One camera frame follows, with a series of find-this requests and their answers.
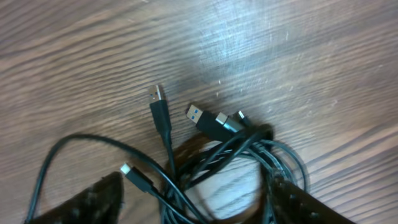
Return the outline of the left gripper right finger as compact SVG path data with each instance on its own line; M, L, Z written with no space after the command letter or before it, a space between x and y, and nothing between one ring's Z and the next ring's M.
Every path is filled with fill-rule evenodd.
M354 224L280 176L271 180L269 198L274 223Z

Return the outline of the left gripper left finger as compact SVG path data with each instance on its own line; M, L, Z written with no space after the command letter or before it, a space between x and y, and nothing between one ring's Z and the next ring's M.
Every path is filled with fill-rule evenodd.
M112 172L28 224L117 224L124 195L123 176Z

